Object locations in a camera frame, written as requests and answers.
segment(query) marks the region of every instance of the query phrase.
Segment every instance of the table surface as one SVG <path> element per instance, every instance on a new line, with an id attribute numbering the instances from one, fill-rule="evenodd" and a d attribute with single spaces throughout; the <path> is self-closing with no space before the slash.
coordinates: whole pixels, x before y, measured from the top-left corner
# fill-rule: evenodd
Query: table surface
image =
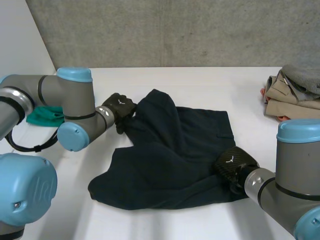
<path id="1" fill-rule="evenodd" d="M 117 92 L 138 103 L 152 89 L 177 106 L 226 110 L 236 144 L 263 168 L 275 171 L 278 122 L 264 116 L 260 89 L 279 67 L 93 68 L 96 105 Z M 32 147 L 53 128 L 24 123 L 14 131 Z M 181 210 L 126 211 L 91 200 L 87 187 L 108 170 L 115 148 L 131 146 L 109 129 L 86 149 L 68 152 L 57 143 L 38 155 L 53 163 L 58 190 L 48 213 L 28 224 L 24 240 L 293 240 L 250 199 Z M 11 152 L 1 141 L 1 153 Z"/>

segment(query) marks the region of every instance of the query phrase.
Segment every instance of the folded clothes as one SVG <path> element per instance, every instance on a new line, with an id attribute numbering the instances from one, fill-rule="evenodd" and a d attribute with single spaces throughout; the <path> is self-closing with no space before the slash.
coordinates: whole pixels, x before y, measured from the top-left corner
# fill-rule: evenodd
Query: folded clothes
<path id="1" fill-rule="evenodd" d="M 126 210 L 183 209 L 246 198 L 217 176 L 213 163 L 235 146 L 226 111 L 176 107 L 151 91 L 124 131 L 132 147 L 118 148 L 107 172 L 94 178 L 92 199 Z"/>
<path id="2" fill-rule="evenodd" d="M 265 96 L 279 102 L 320 110 L 320 99 L 299 101 L 297 96 L 292 92 L 290 86 L 286 84 L 281 72 L 279 72 L 277 77 L 269 77 L 266 83 Z"/>
<path id="3" fill-rule="evenodd" d="M 320 110 L 270 99 L 266 106 L 267 115 L 290 119 L 320 119 Z"/>
<path id="4" fill-rule="evenodd" d="M 292 90 L 299 101 L 320 97 L 320 68 L 302 68 L 284 65 L 282 72 L 288 78 Z"/>
<path id="5" fill-rule="evenodd" d="M 261 90 L 260 90 L 260 93 L 261 93 L 261 95 L 263 96 L 263 98 L 264 98 L 264 103 L 265 104 L 268 104 L 268 102 L 270 101 L 270 97 L 267 97 L 266 96 L 266 89 L 265 88 L 261 88 Z M 283 121 L 286 121 L 286 120 L 290 120 L 290 118 L 289 117 L 287 117 L 287 116 L 277 116 L 277 118 L 278 118 L 278 120 L 280 121 L 280 122 L 283 122 Z"/>

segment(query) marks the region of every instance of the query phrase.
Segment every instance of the black cable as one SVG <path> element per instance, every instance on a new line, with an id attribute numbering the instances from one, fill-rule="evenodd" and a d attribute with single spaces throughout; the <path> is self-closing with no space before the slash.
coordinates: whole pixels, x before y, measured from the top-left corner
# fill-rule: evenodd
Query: black cable
<path id="1" fill-rule="evenodd" d="M 10 144 L 11 147 L 13 147 L 15 150 L 17 150 L 19 152 L 24 152 L 24 153 L 36 152 L 36 153 L 38 153 L 44 149 L 50 148 L 58 141 L 57 132 L 58 132 L 58 129 L 53 133 L 53 135 L 48 139 L 48 141 L 46 141 L 42 145 L 37 145 L 34 147 L 24 147 L 24 146 L 17 145 L 13 140 L 12 130 L 7 134 L 7 136 L 5 136 L 5 139 Z"/>

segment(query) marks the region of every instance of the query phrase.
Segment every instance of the gray wall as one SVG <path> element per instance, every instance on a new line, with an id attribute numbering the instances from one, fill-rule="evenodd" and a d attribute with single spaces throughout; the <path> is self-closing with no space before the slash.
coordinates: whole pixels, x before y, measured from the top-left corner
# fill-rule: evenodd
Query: gray wall
<path id="1" fill-rule="evenodd" d="M 56 67 L 320 65 L 319 0 L 26 0 Z"/>

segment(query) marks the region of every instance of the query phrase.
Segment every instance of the green cloth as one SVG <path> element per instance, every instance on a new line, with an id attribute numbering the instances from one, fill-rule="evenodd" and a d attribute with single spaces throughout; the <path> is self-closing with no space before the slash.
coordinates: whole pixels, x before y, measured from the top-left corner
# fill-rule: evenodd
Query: green cloth
<path id="1" fill-rule="evenodd" d="M 26 118 L 27 123 L 43 127 L 59 127 L 64 120 L 60 106 L 38 106 Z"/>

